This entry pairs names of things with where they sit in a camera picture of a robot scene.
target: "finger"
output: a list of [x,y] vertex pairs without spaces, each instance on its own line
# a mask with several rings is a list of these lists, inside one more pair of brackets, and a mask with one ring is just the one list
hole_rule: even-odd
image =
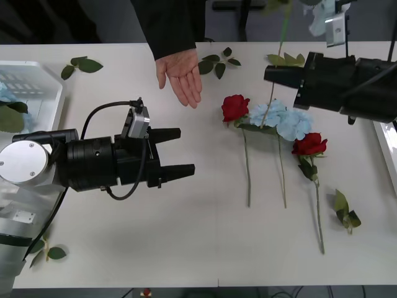
[[200,71],[199,71],[198,66],[193,68],[192,74],[193,74],[193,79],[194,79],[194,84],[196,86],[196,90],[198,93],[200,93],[201,91],[203,91],[203,85],[201,84],[201,77],[200,77]]
[[179,84],[179,80],[177,78],[175,78],[174,76],[171,76],[168,78],[169,78],[169,82],[171,84],[172,90],[174,91],[176,97],[178,97],[181,104],[183,104],[184,106],[187,107],[188,101],[187,101],[187,98],[186,98],[184,92],[182,91],[181,85]]
[[166,85],[166,65],[160,61],[156,61],[156,74],[159,81],[159,88],[162,89]]
[[192,91],[194,100],[196,102],[200,102],[201,101],[201,96],[200,96],[200,93],[197,92],[196,86],[194,84],[193,74],[192,73],[188,73],[186,77],[187,77],[187,82],[189,83],[189,88]]
[[187,100],[189,101],[190,106],[195,109],[197,107],[197,103],[196,100],[193,97],[192,92],[190,91],[189,88],[189,83],[187,82],[187,78],[185,76],[181,76],[179,78],[179,82],[181,84],[182,90],[184,92],[184,94],[187,97]]

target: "black sleeve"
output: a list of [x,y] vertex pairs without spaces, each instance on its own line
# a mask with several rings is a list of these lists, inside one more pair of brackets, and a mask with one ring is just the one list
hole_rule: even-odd
[[155,60],[196,47],[187,1],[131,0]]

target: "robotic arm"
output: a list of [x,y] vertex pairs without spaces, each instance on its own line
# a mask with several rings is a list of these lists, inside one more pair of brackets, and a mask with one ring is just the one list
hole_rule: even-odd
[[[120,135],[84,140],[91,117],[99,110],[129,105]],[[55,217],[68,188],[100,189],[121,201],[139,182],[161,188],[163,183],[192,176],[194,165],[161,166],[156,144],[181,137],[180,129],[152,129],[141,99],[94,110],[79,139],[75,129],[16,135],[0,152],[0,178],[19,186],[0,207],[0,297],[8,297],[25,257]],[[110,187],[134,184],[117,197]]]
[[349,56],[348,16],[343,5],[357,0],[323,0],[326,11],[327,46],[346,45],[346,57],[326,58],[309,53],[304,68],[268,66],[264,79],[298,89],[294,107],[318,107],[348,115],[349,124],[357,117],[389,123],[397,118],[397,63],[391,62],[397,36],[393,32],[388,61]]

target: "white table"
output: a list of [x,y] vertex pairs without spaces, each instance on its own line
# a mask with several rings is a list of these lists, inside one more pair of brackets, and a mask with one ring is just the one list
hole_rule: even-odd
[[[317,161],[326,254],[319,251],[314,187],[283,145],[288,209],[283,208],[277,142],[248,135],[252,208],[246,208],[246,172],[240,131],[222,124],[226,96],[243,94],[250,106],[267,103],[263,80],[266,54],[277,43],[205,43],[199,57],[227,46],[241,61],[222,80],[202,77],[197,110],[182,107],[170,85],[158,89],[154,61],[145,44],[1,46],[2,60],[33,60],[56,73],[72,57],[88,55],[104,65],[95,74],[67,80],[68,98],[60,129],[78,128],[98,105],[141,96],[151,126],[180,127],[182,138],[159,145],[163,165],[195,163],[191,178],[162,189],[142,184],[129,200],[106,193],[69,191],[55,221],[51,244],[68,257],[44,263],[16,279],[27,287],[190,287],[397,283],[397,201],[373,124],[310,109],[314,129],[328,138],[327,158]],[[389,43],[350,43],[357,57],[386,58]],[[324,52],[342,57],[344,48],[325,43],[285,43],[291,55]],[[296,91],[276,86],[275,97],[293,105]],[[95,116],[87,137],[120,133],[127,110]],[[116,189],[123,194],[130,186]],[[340,189],[363,224],[349,236],[329,205]]]

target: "blue hydrangea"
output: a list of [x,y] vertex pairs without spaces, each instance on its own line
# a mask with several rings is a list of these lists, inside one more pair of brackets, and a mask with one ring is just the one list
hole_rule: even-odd
[[13,95],[13,93],[11,93],[7,86],[0,82],[0,101],[2,102],[14,102],[14,101],[18,101],[18,98],[16,98],[15,95]]
[[[261,104],[249,112],[250,123],[261,126],[267,104]],[[276,127],[277,133],[287,141],[302,140],[311,132],[313,119],[305,112],[287,109],[282,102],[275,100],[267,113],[264,125]]]
[[[249,111],[250,123],[256,126],[261,126],[263,116],[267,110],[267,104],[259,104],[255,108]],[[275,127],[280,124],[281,120],[285,117],[287,108],[282,104],[281,101],[274,100],[270,105],[270,109],[266,115],[264,125]]]
[[[7,86],[0,82],[0,101],[2,102],[16,102],[20,101],[10,90],[8,90]],[[32,128],[32,115],[31,114],[22,114],[24,118],[24,130],[22,133],[30,132]]]

